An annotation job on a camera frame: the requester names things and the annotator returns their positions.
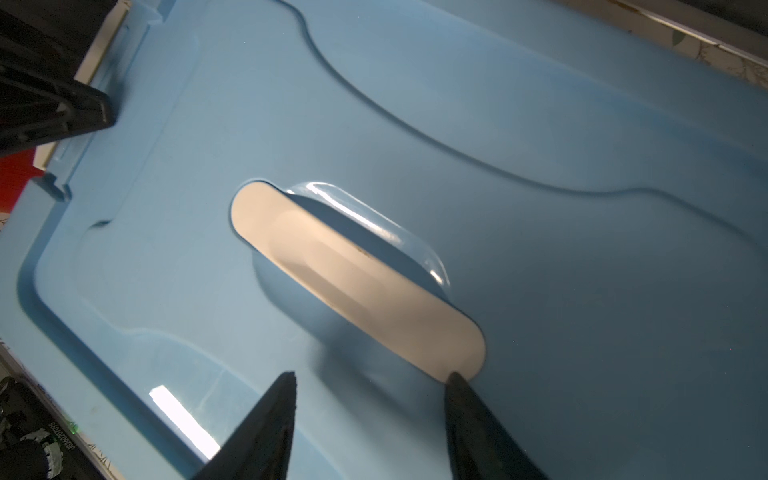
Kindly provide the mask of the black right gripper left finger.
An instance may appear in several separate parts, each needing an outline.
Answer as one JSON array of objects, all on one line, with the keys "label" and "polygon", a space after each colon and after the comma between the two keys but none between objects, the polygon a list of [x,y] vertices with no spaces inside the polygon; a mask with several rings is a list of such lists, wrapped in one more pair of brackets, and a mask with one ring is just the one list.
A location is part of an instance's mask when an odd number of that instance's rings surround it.
[{"label": "black right gripper left finger", "polygon": [[285,479],[294,436],[296,401],[296,375],[284,372],[194,479]]}]

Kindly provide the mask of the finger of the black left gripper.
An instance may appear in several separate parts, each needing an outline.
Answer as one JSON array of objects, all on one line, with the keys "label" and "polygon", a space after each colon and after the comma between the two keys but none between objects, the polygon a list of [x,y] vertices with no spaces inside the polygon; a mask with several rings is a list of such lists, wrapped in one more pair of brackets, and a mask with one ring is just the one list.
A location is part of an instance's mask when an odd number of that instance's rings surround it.
[{"label": "finger of the black left gripper", "polygon": [[1,155],[112,127],[108,95],[73,79],[1,64]]}]

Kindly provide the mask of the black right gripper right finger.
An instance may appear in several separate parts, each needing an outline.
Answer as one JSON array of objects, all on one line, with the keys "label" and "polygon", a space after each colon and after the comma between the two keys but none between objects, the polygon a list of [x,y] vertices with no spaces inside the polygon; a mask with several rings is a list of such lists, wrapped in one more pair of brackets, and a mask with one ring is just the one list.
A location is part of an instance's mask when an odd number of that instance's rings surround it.
[{"label": "black right gripper right finger", "polygon": [[447,450],[455,479],[547,478],[457,372],[445,383],[444,408]]}]

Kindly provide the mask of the blue plastic bin lid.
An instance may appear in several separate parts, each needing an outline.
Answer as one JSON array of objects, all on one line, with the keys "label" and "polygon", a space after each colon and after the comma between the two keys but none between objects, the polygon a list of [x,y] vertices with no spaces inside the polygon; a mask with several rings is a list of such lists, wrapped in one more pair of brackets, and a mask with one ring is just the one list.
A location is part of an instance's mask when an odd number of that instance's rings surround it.
[{"label": "blue plastic bin lid", "polygon": [[767,94],[547,1],[136,1],[1,233],[1,337],[127,479],[298,380],[292,479],[447,479],[443,385],[235,230],[273,187],[466,315],[552,479],[767,475]]}]

